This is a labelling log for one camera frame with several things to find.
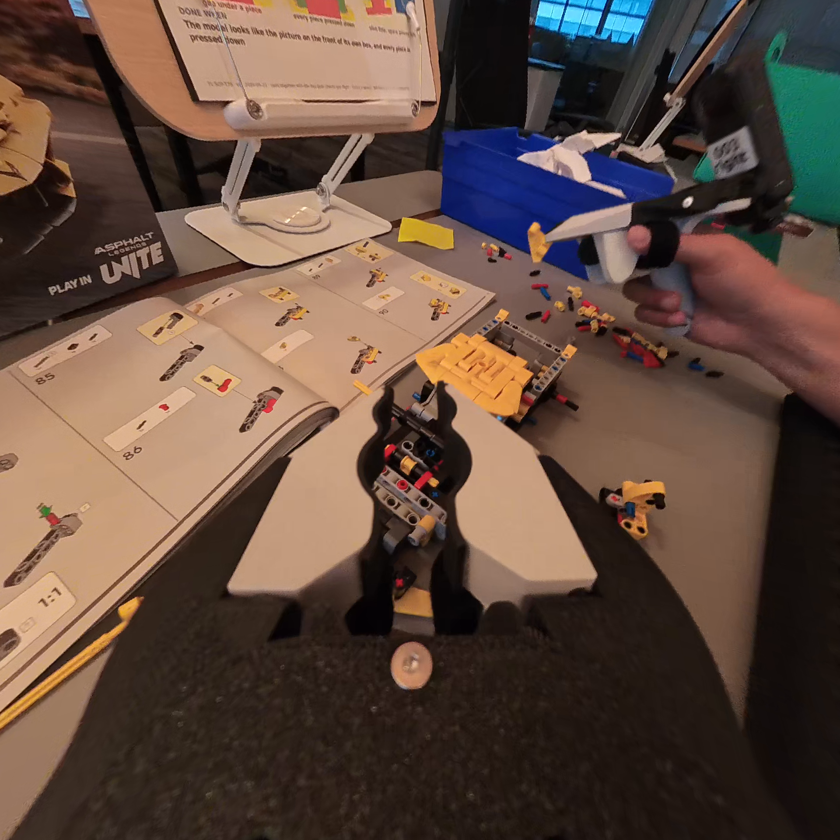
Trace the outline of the person's right hand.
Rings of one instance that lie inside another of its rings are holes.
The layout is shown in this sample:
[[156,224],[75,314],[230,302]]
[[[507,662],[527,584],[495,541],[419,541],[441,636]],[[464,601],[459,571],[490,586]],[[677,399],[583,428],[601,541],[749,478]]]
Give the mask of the person's right hand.
[[623,286],[624,297],[636,306],[636,320],[663,329],[687,327],[694,343],[754,358],[765,305],[790,291],[776,266],[741,240],[717,232],[682,234],[675,264],[688,272],[693,314],[680,293],[636,278]]

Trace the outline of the yellow black brick car model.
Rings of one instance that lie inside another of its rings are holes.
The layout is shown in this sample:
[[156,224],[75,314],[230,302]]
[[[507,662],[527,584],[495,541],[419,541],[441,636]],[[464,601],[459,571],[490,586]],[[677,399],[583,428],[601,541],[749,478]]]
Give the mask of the yellow black brick car model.
[[385,438],[384,467],[373,486],[382,525],[381,545],[392,559],[395,609],[431,617],[431,565],[446,536],[445,498],[452,481],[444,467],[444,442],[438,428],[436,386],[457,392],[512,432],[535,402],[529,371],[500,362],[476,342],[477,335],[458,334],[421,352],[416,363],[426,375],[423,390],[408,408],[394,405],[392,428]]

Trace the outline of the crumpled white paper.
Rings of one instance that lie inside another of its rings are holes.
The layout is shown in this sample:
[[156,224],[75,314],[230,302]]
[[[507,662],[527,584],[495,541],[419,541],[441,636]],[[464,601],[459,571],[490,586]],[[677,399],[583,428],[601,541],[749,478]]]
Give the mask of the crumpled white paper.
[[590,133],[583,130],[562,141],[554,142],[547,150],[521,154],[518,161],[625,199],[626,195],[620,188],[593,180],[590,166],[585,159],[585,154],[598,151],[620,139],[620,133]]

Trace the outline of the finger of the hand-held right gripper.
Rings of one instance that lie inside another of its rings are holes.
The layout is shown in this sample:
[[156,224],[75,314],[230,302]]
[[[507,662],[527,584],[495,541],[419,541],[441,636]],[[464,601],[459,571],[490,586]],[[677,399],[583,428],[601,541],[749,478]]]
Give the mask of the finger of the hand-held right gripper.
[[544,235],[547,243],[567,242],[630,228],[633,224],[634,204],[625,203],[579,213],[567,218]]

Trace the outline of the wooden white book stand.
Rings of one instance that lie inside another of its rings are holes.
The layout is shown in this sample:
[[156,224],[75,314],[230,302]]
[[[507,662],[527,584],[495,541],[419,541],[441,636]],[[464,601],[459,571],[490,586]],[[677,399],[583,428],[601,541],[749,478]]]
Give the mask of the wooden white book stand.
[[693,87],[707,72],[712,61],[732,36],[734,30],[741,24],[748,13],[749,7],[753,4],[754,1],[739,1],[727,11],[720,23],[711,30],[675,88],[670,92],[663,92],[661,100],[665,112],[661,119],[653,128],[644,131],[643,141],[639,145],[621,142],[611,154],[613,159],[637,165],[650,171],[657,168],[661,170],[667,168],[666,152],[661,141],[665,140],[666,132],[686,108]]
[[[155,2],[85,2],[93,27],[131,92],[167,127],[203,141],[234,141],[234,154],[217,206],[200,208],[185,223],[237,259],[279,267],[388,233],[392,224],[336,197],[335,192],[378,133],[428,128],[440,109],[434,10],[426,8],[436,102],[419,98],[309,101],[244,95],[233,101],[195,101],[187,88]],[[317,187],[242,201],[265,140],[349,138]]]

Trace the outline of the grey building instruction booklet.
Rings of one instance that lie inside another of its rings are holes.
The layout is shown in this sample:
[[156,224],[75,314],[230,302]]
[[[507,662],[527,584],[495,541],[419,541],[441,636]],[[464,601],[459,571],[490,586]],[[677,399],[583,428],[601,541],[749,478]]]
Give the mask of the grey building instruction booklet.
[[273,457],[495,295],[367,238],[2,370],[2,709]]

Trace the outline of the dark toy car box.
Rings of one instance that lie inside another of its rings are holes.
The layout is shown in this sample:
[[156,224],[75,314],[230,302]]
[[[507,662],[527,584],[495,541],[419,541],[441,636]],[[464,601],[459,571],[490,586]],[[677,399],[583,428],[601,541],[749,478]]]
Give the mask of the dark toy car box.
[[68,2],[1,2],[1,335],[176,263]]

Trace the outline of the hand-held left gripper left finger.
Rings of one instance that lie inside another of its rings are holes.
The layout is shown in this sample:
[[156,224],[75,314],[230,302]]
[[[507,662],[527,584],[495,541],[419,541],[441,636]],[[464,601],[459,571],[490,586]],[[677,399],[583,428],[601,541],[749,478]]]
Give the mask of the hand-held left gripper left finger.
[[392,561],[373,485],[393,404],[393,388],[380,388],[291,455],[228,594],[330,606],[352,634],[391,632]]

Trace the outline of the printed instruction sheet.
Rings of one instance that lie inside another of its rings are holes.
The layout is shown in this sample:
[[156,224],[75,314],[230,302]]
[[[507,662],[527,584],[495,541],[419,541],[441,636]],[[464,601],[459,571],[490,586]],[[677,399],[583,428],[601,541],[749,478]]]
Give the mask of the printed instruction sheet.
[[154,5],[196,102],[437,100],[423,2]]

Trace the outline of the small yellow black brick assembly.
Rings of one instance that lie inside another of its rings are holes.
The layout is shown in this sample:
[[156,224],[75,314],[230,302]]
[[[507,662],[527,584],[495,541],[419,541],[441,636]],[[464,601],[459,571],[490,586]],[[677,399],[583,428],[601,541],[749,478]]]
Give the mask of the small yellow black brick assembly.
[[648,514],[666,509],[665,484],[660,481],[624,481],[614,490],[601,489],[598,501],[614,510],[619,527],[634,540],[645,539],[649,533]]

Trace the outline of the bright green bin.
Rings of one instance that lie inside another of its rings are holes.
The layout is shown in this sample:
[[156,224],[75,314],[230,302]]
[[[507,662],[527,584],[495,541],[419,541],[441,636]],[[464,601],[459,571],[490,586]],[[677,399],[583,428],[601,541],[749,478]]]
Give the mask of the bright green bin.
[[792,211],[808,220],[838,223],[838,51],[817,49],[792,29],[762,38],[773,100],[794,178]]

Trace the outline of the blue plastic bin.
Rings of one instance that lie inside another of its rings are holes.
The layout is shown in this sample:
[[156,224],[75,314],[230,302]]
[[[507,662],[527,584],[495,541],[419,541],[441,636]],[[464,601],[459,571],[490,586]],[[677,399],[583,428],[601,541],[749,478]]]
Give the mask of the blue plastic bin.
[[517,128],[446,132],[444,215],[527,251],[527,232],[534,222],[546,234],[576,214],[659,198],[673,190],[670,175],[615,160],[604,148],[584,155],[592,178],[620,188],[625,199],[518,161],[521,154],[545,151],[554,142]]

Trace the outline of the grey desk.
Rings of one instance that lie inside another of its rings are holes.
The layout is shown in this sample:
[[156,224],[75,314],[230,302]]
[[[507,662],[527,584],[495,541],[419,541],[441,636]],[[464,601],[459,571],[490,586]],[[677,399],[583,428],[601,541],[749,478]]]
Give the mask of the grey desk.
[[743,410],[720,423],[676,380],[606,387],[559,465],[540,458],[591,555],[593,594],[494,606],[425,639],[433,674],[396,686],[393,637],[326,606],[223,595],[279,458],[145,590],[80,725],[12,838],[791,838],[689,609],[577,482],[593,456],[676,480],[679,557],[719,575],[727,520],[759,558]]

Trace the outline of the black dimpled pad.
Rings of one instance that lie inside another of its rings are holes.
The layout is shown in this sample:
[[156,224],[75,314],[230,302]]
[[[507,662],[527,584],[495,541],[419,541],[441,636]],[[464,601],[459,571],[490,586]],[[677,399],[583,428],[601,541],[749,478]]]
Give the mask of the black dimpled pad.
[[784,399],[745,705],[759,768],[802,838],[839,838],[839,432]]

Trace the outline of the scattered small loose bricks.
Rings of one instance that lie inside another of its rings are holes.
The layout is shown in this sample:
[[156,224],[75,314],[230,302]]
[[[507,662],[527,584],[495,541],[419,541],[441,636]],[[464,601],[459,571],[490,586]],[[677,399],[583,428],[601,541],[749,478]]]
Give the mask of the scattered small loose bricks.
[[648,340],[617,323],[610,312],[589,301],[580,286],[546,282],[543,274],[548,268],[545,259],[528,268],[528,301],[536,304],[540,296],[541,309],[517,314],[501,308],[476,330],[476,342],[488,354],[529,371],[531,383],[522,390],[531,393],[530,400],[535,402],[554,388],[577,351],[576,340],[584,335],[598,339],[609,335],[623,358],[646,369],[659,370],[679,355],[666,342]]

